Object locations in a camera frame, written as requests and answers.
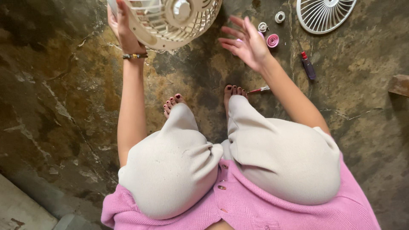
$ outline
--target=pink plastic part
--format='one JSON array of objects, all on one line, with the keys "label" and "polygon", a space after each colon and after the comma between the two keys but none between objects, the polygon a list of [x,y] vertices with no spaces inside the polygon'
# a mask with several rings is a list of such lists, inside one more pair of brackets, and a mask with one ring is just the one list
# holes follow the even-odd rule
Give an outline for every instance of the pink plastic part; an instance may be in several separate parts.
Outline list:
[{"label": "pink plastic part", "polygon": [[264,39],[264,35],[260,32],[260,31],[258,31],[258,33],[259,33],[259,35]]},{"label": "pink plastic part", "polygon": [[270,48],[276,47],[280,41],[280,38],[277,34],[272,34],[267,38],[267,45]]}]

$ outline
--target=fan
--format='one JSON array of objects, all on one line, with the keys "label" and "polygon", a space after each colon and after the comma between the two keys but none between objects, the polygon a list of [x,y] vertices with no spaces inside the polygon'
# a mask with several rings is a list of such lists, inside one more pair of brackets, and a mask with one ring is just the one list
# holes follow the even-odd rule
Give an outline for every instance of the fan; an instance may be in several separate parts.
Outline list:
[{"label": "fan", "polygon": [[297,0],[301,26],[313,34],[325,34],[340,26],[351,13],[356,0]]},{"label": "fan", "polygon": [[[124,0],[132,15],[131,31],[139,42],[172,50],[202,35],[219,13],[222,0]],[[116,15],[115,0],[108,0]]]}]

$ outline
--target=leg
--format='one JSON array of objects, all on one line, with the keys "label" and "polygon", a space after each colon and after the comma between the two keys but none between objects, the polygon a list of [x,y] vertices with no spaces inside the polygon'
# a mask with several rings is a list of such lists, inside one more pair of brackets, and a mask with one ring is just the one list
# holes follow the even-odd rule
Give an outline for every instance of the leg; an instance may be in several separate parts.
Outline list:
[{"label": "leg", "polygon": [[119,171],[119,183],[153,219],[175,217],[198,202],[215,183],[223,154],[198,131],[180,94],[164,108],[168,120],[162,130],[135,145]]},{"label": "leg", "polygon": [[336,195],[339,149],[329,135],[320,128],[266,119],[245,97],[232,94],[229,141],[222,143],[225,159],[235,161],[255,185],[293,203],[322,204]]}]

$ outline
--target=foot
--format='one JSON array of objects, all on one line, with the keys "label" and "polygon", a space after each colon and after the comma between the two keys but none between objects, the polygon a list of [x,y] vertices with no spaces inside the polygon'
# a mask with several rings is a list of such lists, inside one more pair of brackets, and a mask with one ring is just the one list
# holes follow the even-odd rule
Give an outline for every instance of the foot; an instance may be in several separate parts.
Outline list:
[{"label": "foot", "polygon": [[166,101],[166,104],[163,105],[163,108],[165,108],[163,114],[165,114],[166,119],[169,118],[169,114],[171,113],[171,110],[174,107],[174,105],[178,103],[183,103],[187,105],[186,101],[183,99],[180,93],[176,94],[175,97],[171,97],[169,98],[169,100]]},{"label": "foot", "polygon": [[240,86],[232,86],[232,85],[227,85],[225,88],[225,97],[223,99],[223,103],[225,104],[225,109],[226,109],[226,118],[227,118],[227,122],[229,122],[229,100],[231,98],[232,95],[242,95],[245,98],[247,98],[247,100],[249,99],[249,97],[247,96],[247,93],[244,89],[242,89]]}]

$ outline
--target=hand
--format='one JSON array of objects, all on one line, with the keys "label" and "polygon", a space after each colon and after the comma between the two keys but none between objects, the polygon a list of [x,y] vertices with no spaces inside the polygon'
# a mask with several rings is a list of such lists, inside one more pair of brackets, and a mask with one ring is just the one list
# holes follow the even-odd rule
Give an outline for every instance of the hand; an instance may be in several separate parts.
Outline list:
[{"label": "hand", "polygon": [[129,28],[129,8],[123,0],[117,0],[118,15],[112,13],[108,4],[108,24],[117,37],[124,54],[144,54],[146,48]]},{"label": "hand", "polygon": [[219,38],[219,42],[223,48],[237,55],[254,71],[260,72],[267,62],[268,57],[272,57],[267,48],[267,44],[250,22],[249,17],[245,17],[243,20],[235,16],[230,16],[230,20],[240,26],[244,32],[226,26],[222,27],[222,31],[237,37],[242,42],[227,38]]}]

